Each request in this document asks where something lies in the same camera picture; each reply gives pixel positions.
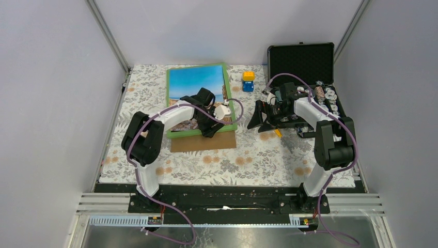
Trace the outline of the brown frame backing board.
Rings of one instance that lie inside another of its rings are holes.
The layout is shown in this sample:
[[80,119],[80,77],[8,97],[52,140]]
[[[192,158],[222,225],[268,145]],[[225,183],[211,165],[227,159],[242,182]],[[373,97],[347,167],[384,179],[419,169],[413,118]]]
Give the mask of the brown frame backing board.
[[192,152],[204,150],[231,149],[237,147],[235,131],[217,132],[212,138],[195,135],[173,138],[170,152]]

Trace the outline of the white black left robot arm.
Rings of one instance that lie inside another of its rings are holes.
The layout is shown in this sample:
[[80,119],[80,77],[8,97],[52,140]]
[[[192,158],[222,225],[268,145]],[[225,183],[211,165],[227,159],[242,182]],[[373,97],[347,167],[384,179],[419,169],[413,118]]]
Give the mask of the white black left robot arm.
[[184,96],[176,103],[155,113],[136,112],[122,139],[122,149],[133,164],[138,191],[143,194],[140,205],[147,212],[160,207],[155,193],[159,189],[153,164],[159,156],[163,135],[171,128],[188,120],[195,120],[203,137],[212,138],[231,115],[228,101],[214,105],[215,95],[205,88],[192,96]]

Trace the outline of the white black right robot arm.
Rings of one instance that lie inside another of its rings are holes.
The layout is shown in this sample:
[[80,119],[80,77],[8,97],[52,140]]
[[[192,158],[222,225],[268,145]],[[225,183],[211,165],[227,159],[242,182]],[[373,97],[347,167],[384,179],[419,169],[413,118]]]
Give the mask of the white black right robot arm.
[[317,205],[315,197],[325,192],[328,179],[339,168],[350,165],[354,159],[354,123],[324,110],[309,92],[293,83],[272,89],[266,100],[257,100],[248,129],[258,132],[275,129],[298,128],[308,125],[314,131],[316,166],[300,186],[297,208],[311,212]]

